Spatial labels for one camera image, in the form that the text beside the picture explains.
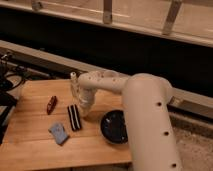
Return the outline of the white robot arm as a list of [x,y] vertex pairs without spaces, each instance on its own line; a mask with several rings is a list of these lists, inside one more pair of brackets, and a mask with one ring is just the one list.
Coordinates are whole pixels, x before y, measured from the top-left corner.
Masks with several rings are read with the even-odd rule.
[[173,88],[166,79],[145,73],[108,77],[88,72],[79,76],[78,84],[83,117],[94,103],[95,90],[122,96],[134,171],[183,171],[167,110]]

